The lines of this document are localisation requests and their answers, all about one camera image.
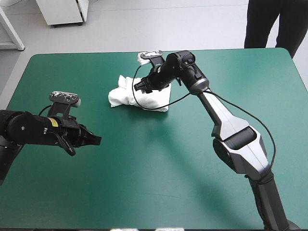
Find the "white cabinet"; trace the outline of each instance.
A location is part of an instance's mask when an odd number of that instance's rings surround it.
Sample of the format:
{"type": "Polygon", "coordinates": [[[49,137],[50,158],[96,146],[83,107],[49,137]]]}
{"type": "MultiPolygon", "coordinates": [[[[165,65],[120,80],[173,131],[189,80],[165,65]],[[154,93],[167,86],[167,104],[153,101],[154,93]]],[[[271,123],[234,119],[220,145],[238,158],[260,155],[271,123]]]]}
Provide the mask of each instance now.
{"type": "Polygon", "coordinates": [[[87,20],[89,0],[37,0],[37,3],[48,25],[87,20]]]}

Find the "green table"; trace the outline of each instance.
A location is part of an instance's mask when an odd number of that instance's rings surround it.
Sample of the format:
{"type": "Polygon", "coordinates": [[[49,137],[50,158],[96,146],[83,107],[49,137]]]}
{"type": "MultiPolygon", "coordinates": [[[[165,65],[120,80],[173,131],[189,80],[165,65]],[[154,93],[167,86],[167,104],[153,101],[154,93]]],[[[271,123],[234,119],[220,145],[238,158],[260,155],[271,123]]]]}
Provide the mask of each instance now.
{"type": "MultiPolygon", "coordinates": [[[[273,168],[287,217],[308,227],[308,95],[283,49],[193,51],[211,89],[260,117],[277,143],[273,168]]],[[[54,90],[77,93],[71,115],[101,146],[26,145],[0,187],[1,228],[262,229],[247,179],[214,153],[213,123],[189,96],[167,113],[110,108],[120,74],[132,76],[136,52],[38,54],[8,106],[37,114],[54,90]]],[[[144,66],[139,76],[146,76],[144,66]]],[[[187,93],[172,84],[171,100],[187,93]]],[[[248,119],[272,146],[265,130],[248,119]]]]}

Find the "black cable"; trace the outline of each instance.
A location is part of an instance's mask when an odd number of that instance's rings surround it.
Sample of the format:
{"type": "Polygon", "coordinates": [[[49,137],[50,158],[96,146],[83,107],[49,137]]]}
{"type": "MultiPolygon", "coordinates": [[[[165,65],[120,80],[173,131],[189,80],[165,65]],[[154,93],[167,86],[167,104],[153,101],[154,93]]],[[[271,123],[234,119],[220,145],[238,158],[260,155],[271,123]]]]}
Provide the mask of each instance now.
{"type": "Polygon", "coordinates": [[[228,101],[228,100],[222,98],[221,96],[217,95],[216,93],[214,93],[214,92],[212,92],[212,91],[207,91],[207,90],[206,90],[206,91],[204,91],[204,92],[205,92],[205,93],[212,94],[212,95],[215,95],[216,97],[220,98],[220,99],[223,100],[224,102],[226,102],[226,103],[228,103],[228,104],[230,104],[230,105],[232,105],[232,106],[234,106],[234,107],[240,109],[241,111],[245,112],[246,114],[250,115],[252,118],[254,118],[255,120],[257,120],[257,121],[266,129],[266,131],[268,132],[268,134],[269,134],[269,136],[270,136],[270,139],[271,139],[271,141],[272,141],[272,143],[273,143],[274,153],[273,153],[273,157],[272,157],[270,166],[269,166],[269,168],[268,168],[266,174],[265,174],[263,177],[261,177],[260,180],[258,180],[258,181],[263,180],[263,179],[269,174],[269,172],[271,171],[271,168],[273,167],[273,164],[274,164],[274,161],[275,161],[275,156],[276,156],[276,144],[275,144],[275,140],[274,140],[274,138],[273,138],[273,136],[272,136],[270,130],[268,129],[268,127],[267,127],[259,118],[257,118],[256,116],[254,116],[254,115],[251,114],[250,112],[246,111],[245,109],[241,108],[240,106],[238,106],[238,105],[236,105],[236,104],[234,104],[234,103],[232,103],[232,102],[230,102],[230,101],[228,101]]]}
{"type": "Polygon", "coordinates": [[[144,106],[140,105],[140,103],[137,101],[136,96],[135,96],[135,93],[134,93],[134,80],[135,80],[136,75],[137,75],[137,73],[138,73],[138,71],[139,71],[139,69],[140,69],[141,67],[142,67],[142,65],[140,65],[140,66],[137,68],[136,72],[135,72],[135,75],[134,75],[134,78],[133,78],[133,82],[132,82],[132,84],[131,84],[131,90],[133,91],[133,96],[134,96],[134,99],[135,99],[136,103],[137,103],[138,106],[141,107],[142,109],[146,109],[146,110],[157,110],[157,109],[161,109],[161,108],[163,108],[163,107],[167,107],[167,106],[170,106],[170,105],[172,105],[172,104],[174,104],[174,103],[177,103],[178,101],[181,101],[182,99],[184,99],[185,97],[187,97],[187,96],[190,95],[190,93],[188,93],[188,94],[184,95],[183,97],[181,97],[181,98],[179,98],[179,99],[173,101],[172,103],[169,103],[169,104],[166,104],[166,105],[164,105],[164,106],[157,107],[157,108],[148,108],[148,107],[144,107],[144,106]]]}
{"type": "Polygon", "coordinates": [[[48,106],[44,107],[38,115],[40,116],[49,107],[51,107],[51,105],[48,105],[48,106]]]}

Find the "yellow label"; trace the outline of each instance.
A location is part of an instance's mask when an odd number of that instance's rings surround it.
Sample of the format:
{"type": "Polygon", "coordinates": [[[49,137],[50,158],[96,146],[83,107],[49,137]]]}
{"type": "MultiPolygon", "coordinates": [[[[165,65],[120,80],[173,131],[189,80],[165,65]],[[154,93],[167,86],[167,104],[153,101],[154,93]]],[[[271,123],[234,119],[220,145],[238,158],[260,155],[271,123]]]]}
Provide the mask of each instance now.
{"type": "Polygon", "coordinates": [[[54,118],[48,118],[51,121],[53,127],[59,127],[57,121],[54,118]]]}

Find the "person's leg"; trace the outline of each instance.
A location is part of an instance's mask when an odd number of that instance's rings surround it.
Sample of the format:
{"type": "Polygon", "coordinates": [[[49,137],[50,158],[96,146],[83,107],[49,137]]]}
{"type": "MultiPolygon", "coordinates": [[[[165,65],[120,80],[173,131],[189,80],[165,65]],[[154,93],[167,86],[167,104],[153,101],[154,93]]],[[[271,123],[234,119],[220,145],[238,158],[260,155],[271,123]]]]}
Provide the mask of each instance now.
{"type": "Polygon", "coordinates": [[[293,58],[308,29],[308,0],[284,0],[276,47],[286,48],[293,58]]]}
{"type": "Polygon", "coordinates": [[[280,0],[249,0],[245,48],[264,48],[280,12],[280,0]]]}

